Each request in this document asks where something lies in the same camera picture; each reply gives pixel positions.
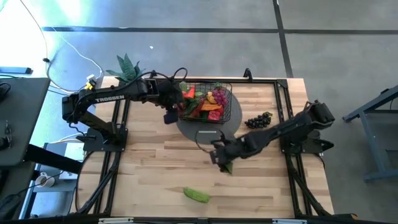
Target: toy cucumber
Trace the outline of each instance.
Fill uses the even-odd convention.
[[[184,194],[190,199],[196,200],[197,202],[207,203],[210,199],[210,195],[199,192],[197,190],[190,189],[189,187],[184,187]]]

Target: red pepper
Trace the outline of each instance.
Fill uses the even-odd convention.
[[[207,119],[218,121],[220,119],[220,112],[218,111],[210,111],[209,117]]]
[[[193,87],[188,91],[188,93],[185,92],[185,91],[182,91],[182,96],[183,96],[184,98],[193,98],[193,97],[195,97],[195,86],[193,86]]]
[[[217,109],[214,111],[220,112],[220,115],[223,115],[224,114],[224,106],[222,106],[220,109]]]

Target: white cable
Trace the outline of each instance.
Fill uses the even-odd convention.
[[[33,19],[34,22],[36,23],[37,27],[39,28],[39,30],[40,30],[40,32],[41,32],[41,34],[42,34],[42,36],[43,36],[43,40],[44,40],[44,44],[45,44],[45,58],[48,58],[48,57],[49,57],[49,50],[48,50],[48,48],[47,48],[47,41],[46,41],[46,39],[45,39],[44,33],[43,33],[43,31],[42,31],[42,28],[40,27],[39,23],[36,21],[35,17],[32,15],[32,13],[29,11],[29,9],[26,7],[26,5],[24,4],[24,2],[22,2],[22,0],[19,0],[19,1],[20,1],[20,2],[22,3],[22,5],[25,7],[26,11],[30,14],[30,16],[32,17],[32,19]],[[93,64],[95,64],[95,65],[99,68],[99,76],[96,77],[97,79],[103,77],[104,71],[102,70],[102,68],[101,68],[94,60],[92,60],[92,59],[90,59],[90,58],[87,58],[87,57],[84,57],[81,53],[79,53],[79,51],[78,51],[71,43],[69,43],[67,40],[65,40],[61,35],[58,34],[58,36],[61,37],[61,39],[62,39],[63,41],[65,41],[69,46],[71,46],[71,47],[76,51],[76,53],[77,53],[79,56],[81,56],[82,58],[84,58],[84,59],[86,59],[86,60],[89,60],[89,61],[93,62]],[[50,84],[50,86],[52,86],[52,87],[54,87],[54,88],[57,88],[57,89],[59,89],[59,90],[62,90],[62,91],[64,91],[65,93],[74,93],[74,92],[77,91],[77,90],[67,90],[67,89],[62,88],[62,87],[60,87],[59,85],[57,85],[57,84],[51,79],[51,77],[50,77],[50,72],[49,72],[50,67],[47,68],[47,63],[50,63],[50,65],[51,65],[51,62],[46,62],[46,63],[45,63],[45,74],[46,74],[47,78],[50,79],[51,84],[52,84],[52,85]]]
[[[81,133],[71,134],[69,136],[66,136],[66,137],[63,137],[63,138],[59,139],[58,141],[49,142],[49,144],[56,144],[56,143],[68,142],[68,141],[79,141],[77,139],[68,139],[70,137],[74,137],[74,136],[79,135],[79,134],[81,134]]]
[[[81,134],[81,133],[71,134],[71,135],[69,135],[69,136],[67,136],[67,137],[64,137],[64,138],[59,139],[58,141],[63,141],[63,140],[65,140],[65,139],[68,139],[68,138],[70,138],[70,137],[74,137],[74,136],[79,135],[79,134]]]

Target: table leg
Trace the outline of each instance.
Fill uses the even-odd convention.
[[[81,162],[56,153],[47,151],[41,147],[29,144],[24,157],[25,161],[32,161],[38,164],[58,168],[74,174],[79,173]]]

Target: yellow toy fruit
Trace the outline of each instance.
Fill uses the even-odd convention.
[[[213,93],[212,92],[208,92],[207,95],[206,95],[206,98],[211,104],[217,104],[216,100],[213,97]]]

